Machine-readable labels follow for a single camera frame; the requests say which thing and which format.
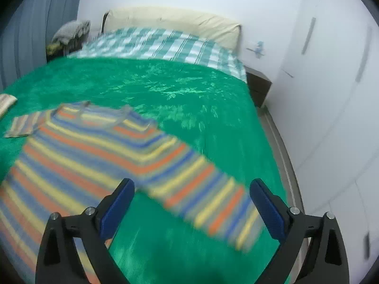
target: blue gripper pad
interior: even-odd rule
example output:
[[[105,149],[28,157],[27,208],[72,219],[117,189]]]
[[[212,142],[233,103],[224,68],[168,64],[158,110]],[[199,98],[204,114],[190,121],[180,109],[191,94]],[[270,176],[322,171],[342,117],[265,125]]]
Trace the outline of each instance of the blue gripper pad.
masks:
[[[250,197],[253,200],[268,232],[273,239],[280,242],[285,239],[285,224],[275,205],[259,184],[260,179],[254,179],[250,184]]]
[[[113,194],[108,197],[114,198],[114,201],[100,220],[99,236],[103,241],[114,236],[118,225],[129,208],[134,197],[134,182],[131,179],[124,178]]]

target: striped sweater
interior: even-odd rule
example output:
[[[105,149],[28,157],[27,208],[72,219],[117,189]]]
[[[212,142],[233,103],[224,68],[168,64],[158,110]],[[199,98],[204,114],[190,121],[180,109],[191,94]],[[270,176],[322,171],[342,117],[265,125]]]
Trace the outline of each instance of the striped sweater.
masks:
[[[128,177],[140,191],[210,236],[248,250],[262,222],[246,189],[152,119],[89,102],[16,117],[6,137],[29,135],[0,187],[0,236],[24,278],[34,278],[49,214],[97,206]],[[96,277],[79,246],[92,283]]]

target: green bedspread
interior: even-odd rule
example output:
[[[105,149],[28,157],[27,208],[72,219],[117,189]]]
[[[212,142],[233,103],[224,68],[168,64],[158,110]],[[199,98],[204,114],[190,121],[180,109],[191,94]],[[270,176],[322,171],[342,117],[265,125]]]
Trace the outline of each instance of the green bedspread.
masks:
[[[253,178],[262,178],[285,199],[247,85],[218,70],[163,60],[61,58],[5,92],[18,101],[0,121],[1,133],[13,117],[63,102],[90,100],[113,108],[129,104],[236,180],[248,186]],[[1,180],[23,142],[0,138]],[[277,246],[264,229],[249,253],[236,251],[137,193],[109,250],[132,284],[231,284],[253,283]]]

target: headboard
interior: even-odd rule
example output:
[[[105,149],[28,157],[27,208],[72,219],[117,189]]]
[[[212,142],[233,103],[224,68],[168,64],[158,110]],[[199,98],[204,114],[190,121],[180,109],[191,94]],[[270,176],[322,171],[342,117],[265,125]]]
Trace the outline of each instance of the headboard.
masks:
[[[241,25],[214,14],[171,7],[128,7],[113,9],[103,17],[102,33],[123,27],[155,27],[179,30],[211,39],[234,50]]]

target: blue stripe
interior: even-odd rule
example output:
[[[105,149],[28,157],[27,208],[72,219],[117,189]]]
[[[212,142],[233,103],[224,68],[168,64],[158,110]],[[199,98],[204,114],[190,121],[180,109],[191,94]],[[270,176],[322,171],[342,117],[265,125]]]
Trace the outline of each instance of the blue stripe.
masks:
[[[76,247],[76,250],[78,252],[82,252],[82,253],[86,254],[86,249],[84,249],[83,242],[80,238],[74,237],[73,242],[75,242],[75,247]]]
[[[115,118],[115,119],[120,118],[124,114],[124,112],[121,109],[101,107],[101,106],[97,106],[90,103],[86,104],[86,106],[84,106],[82,109],[83,109],[82,112],[78,112],[78,113],[98,114],[101,117]]]
[[[48,135],[45,135],[43,132],[40,132],[40,131],[37,132],[34,136],[34,139],[36,139],[39,143],[43,144],[49,149],[54,150],[59,155],[65,156],[66,158],[69,158],[97,172],[102,172],[103,174],[107,174],[113,177],[114,179],[120,179],[121,181],[122,179],[127,177],[127,178],[132,179],[134,182],[137,182],[137,180],[139,179],[138,176],[134,175],[132,172],[122,167],[119,167],[115,163],[112,163],[110,161],[97,157],[95,155],[89,154],[87,152],[81,151],[79,149],[72,148],[63,143],[57,142],[54,139],[50,138]]]
[[[224,174],[222,172],[218,172],[216,176],[211,179],[207,185],[199,192],[197,193],[185,206],[181,209],[180,216],[184,217],[186,213],[193,207],[195,206],[207,193],[217,185],[217,182],[220,180],[221,176]]]
[[[44,123],[46,120],[47,111],[42,111],[39,117],[37,118],[37,122],[34,124],[33,131],[37,128],[37,126],[41,123]]]
[[[77,106],[77,107],[80,107],[80,106],[82,105],[83,102],[85,102],[85,101],[70,102],[70,103],[65,104],[65,105],[71,105],[71,106]]]
[[[58,190],[60,190],[60,192],[66,193],[67,195],[71,196],[84,206],[97,206],[97,204],[99,204],[99,199],[94,198],[87,191],[84,191],[79,187],[75,186],[71,181],[67,181],[61,175],[58,175],[55,172],[50,171],[47,167],[33,160],[26,153],[22,153],[19,159],[23,163],[25,163],[29,168],[31,168],[36,174],[38,174],[41,178],[43,178],[48,184],[57,188]]]
[[[0,201],[0,209],[16,231],[17,235],[20,236],[22,241],[28,245],[28,247],[34,252],[34,254],[38,255],[39,244],[36,244],[35,241],[28,235],[28,232],[25,232],[20,223],[13,217],[12,213],[9,211],[7,206],[3,201]]]
[[[2,231],[0,231],[0,243],[12,265],[25,283],[34,283],[35,271],[31,270],[29,266],[16,254],[10,242],[7,242],[7,238]]]
[[[225,236],[224,238],[225,239],[228,239],[230,234],[234,231],[234,229],[236,228],[239,220],[242,218],[242,216],[246,213],[248,207],[249,207],[249,203],[251,203],[251,198],[248,196],[245,201],[242,203],[241,205],[241,208],[240,210],[238,211],[238,214],[236,214],[232,220],[232,222],[230,223],[228,229],[226,230],[225,232]]]
[[[142,184],[144,184],[144,186],[146,186],[148,183],[150,182],[157,182],[159,179],[163,178],[163,177],[168,177],[170,174],[172,174],[173,172],[175,172],[175,170],[181,166],[182,164],[185,164],[185,162],[190,159],[193,155],[195,154],[195,152],[193,150],[190,150],[183,158],[181,158],[177,163],[175,163],[174,165],[172,165],[171,167],[169,167],[168,169],[164,170],[163,172],[157,174],[157,175],[154,175],[150,178],[147,178],[145,180],[142,181]]]
[[[145,118],[145,117],[141,116],[141,114],[139,114],[133,110],[131,110],[129,112],[128,116],[132,116],[136,120],[143,122],[144,123],[143,126],[146,126],[146,125],[151,124],[151,123],[157,123],[156,120],[154,120],[153,118]]]
[[[29,124],[29,121],[33,118],[33,116],[31,117],[30,115],[28,115],[28,117],[26,118],[26,121],[24,123],[24,125],[22,126],[22,128],[18,131],[19,134],[23,135],[25,134],[25,131],[27,129],[27,126]]]
[[[160,140],[161,138],[164,138],[164,137],[167,136],[165,133],[161,133],[160,135],[158,135],[158,136],[156,136],[156,137],[154,137],[154,138],[152,138],[152,139],[150,139],[148,141],[140,143],[140,142],[135,142],[136,139],[134,139],[134,141],[131,141],[131,140],[127,139],[125,137],[125,135],[123,135],[123,134],[121,134],[122,137],[119,137],[118,135],[115,135],[114,133],[111,133],[109,130],[105,131],[103,129],[94,129],[94,128],[91,128],[91,127],[85,127],[85,126],[77,125],[75,123],[70,123],[68,121],[65,121],[63,119],[58,118],[58,115],[54,116],[52,118],[52,121],[57,126],[61,126],[62,128],[65,128],[65,129],[74,129],[78,133],[81,133],[83,135],[90,135],[90,134],[92,134],[92,135],[96,135],[96,136],[102,136],[102,137],[100,137],[101,139],[114,140],[114,141],[120,142],[122,144],[127,144],[130,147],[139,148],[139,149],[141,149],[141,148],[147,148],[151,144],[153,144],[156,141]]]
[[[24,204],[33,212],[37,218],[42,221],[49,219],[50,211],[47,210],[29,191],[27,191],[19,182],[9,174],[6,178],[10,188],[17,193],[17,196],[24,202]]]

